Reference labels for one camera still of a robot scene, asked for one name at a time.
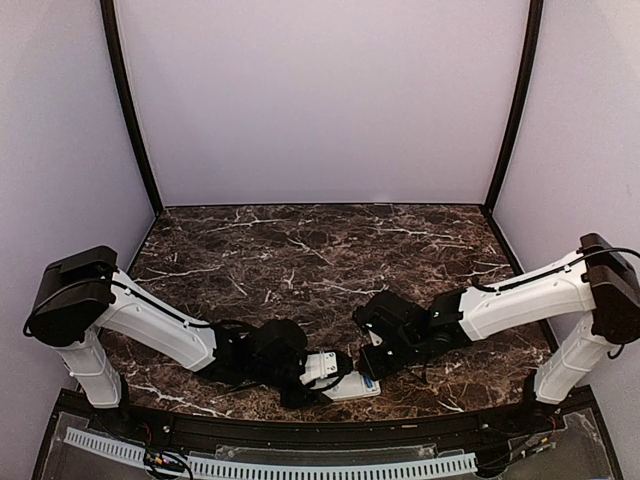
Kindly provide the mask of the white remote control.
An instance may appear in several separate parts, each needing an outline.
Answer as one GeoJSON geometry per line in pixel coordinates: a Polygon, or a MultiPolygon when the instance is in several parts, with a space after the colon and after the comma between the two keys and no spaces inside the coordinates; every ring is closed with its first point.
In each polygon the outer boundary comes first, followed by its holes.
{"type": "Polygon", "coordinates": [[[332,401],[348,401],[375,397],[381,394],[379,381],[374,381],[374,387],[368,388],[364,378],[368,377],[359,372],[351,372],[340,383],[323,391],[332,401]]]}

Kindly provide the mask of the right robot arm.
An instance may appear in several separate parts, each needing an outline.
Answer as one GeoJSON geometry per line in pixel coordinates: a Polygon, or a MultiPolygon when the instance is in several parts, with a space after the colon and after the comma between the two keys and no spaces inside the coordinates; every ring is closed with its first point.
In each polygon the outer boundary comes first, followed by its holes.
{"type": "Polygon", "coordinates": [[[353,314],[372,338],[359,351],[359,372],[382,380],[504,330],[578,313],[572,332],[535,371],[531,396],[511,410],[517,432],[534,432],[549,405],[563,402],[601,359],[639,338],[639,280],[626,259],[634,250],[596,233],[580,242],[545,267],[494,284],[473,282],[436,296],[426,308],[389,290],[377,293],[353,314]]]}

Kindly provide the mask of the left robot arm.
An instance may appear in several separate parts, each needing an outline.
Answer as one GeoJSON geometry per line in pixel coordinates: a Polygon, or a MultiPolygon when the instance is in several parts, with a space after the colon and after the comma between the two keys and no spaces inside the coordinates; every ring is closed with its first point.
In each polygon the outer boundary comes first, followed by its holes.
{"type": "Polygon", "coordinates": [[[98,246],[48,265],[23,334],[52,347],[90,404],[120,436],[141,427],[125,400],[125,381],[107,359],[98,330],[128,336],[213,382],[272,387],[285,408],[329,402],[307,374],[312,355],[291,320],[256,327],[242,321],[206,323],[152,296],[117,266],[116,252],[98,246]]]}

